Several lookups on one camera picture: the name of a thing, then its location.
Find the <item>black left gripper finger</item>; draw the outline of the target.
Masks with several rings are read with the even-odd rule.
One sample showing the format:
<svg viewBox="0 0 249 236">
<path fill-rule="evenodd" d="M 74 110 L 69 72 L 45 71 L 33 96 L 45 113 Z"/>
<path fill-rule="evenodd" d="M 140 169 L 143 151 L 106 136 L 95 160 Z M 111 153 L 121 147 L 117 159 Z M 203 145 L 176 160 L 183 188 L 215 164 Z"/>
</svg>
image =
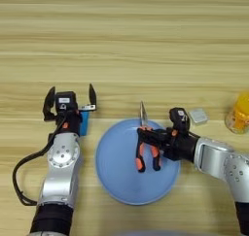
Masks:
<svg viewBox="0 0 249 236">
<path fill-rule="evenodd" d="M 92 84 L 89 84 L 89 102 L 96 106 L 96 93 Z"/>
<path fill-rule="evenodd" d="M 55 119 L 54 113 L 51 112 L 51 109 L 54 104 L 54 96 L 55 96 L 55 87 L 53 86 L 44 101 L 43 106 L 43 115 L 44 115 L 44 121 L 53 121 Z"/>
</svg>

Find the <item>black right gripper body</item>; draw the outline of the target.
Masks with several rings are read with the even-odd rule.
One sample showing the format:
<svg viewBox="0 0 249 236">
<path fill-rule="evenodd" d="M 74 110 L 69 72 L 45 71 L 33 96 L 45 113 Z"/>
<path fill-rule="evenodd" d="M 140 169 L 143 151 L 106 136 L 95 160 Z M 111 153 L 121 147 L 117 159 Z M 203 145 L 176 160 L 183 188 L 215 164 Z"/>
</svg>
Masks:
<svg viewBox="0 0 249 236">
<path fill-rule="evenodd" d="M 198 139 L 199 137 L 192 132 L 183 133 L 167 128 L 161 149 L 162 154 L 173 161 L 185 159 L 193 162 Z"/>
</svg>

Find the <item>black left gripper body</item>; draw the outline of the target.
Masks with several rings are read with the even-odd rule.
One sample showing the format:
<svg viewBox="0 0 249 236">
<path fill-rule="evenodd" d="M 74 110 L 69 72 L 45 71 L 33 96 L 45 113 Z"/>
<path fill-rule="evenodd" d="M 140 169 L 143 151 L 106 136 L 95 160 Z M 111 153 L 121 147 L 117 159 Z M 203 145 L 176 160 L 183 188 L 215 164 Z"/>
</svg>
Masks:
<svg viewBox="0 0 249 236">
<path fill-rule="evenodd" d="M 61 111 L 53 120 L 56 124 L 54 135 L 59 133 L 74 133 L 86 136 L 88 132 L 89 113 L 96 110 L 95 105 L 85 105 L 76 111 Z"/>
</svg>

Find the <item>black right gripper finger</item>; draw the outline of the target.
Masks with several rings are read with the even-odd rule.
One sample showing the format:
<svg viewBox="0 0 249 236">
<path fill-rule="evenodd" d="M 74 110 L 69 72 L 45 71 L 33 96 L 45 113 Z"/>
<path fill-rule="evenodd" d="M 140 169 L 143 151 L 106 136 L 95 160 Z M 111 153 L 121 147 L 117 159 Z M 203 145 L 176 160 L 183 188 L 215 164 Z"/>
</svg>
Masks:
<svg viewBox="0 0 249 236">
<path fill-rule="evenodd" d="M 154 129 L 149 127 L 140 127 L 137 129 L 138 135 L 147 140 L 166 140 L 171 137 L 171 131 L 165 129 Z"/>
<path fill-rule="evenodd" d="M 141 155 L 144 155 L 145 148 L 149 147 L 153 157 L 159 157 L 160 155 L 168 157 L 169 143 L 166 141 L 141 141 Z"/>
</svg>

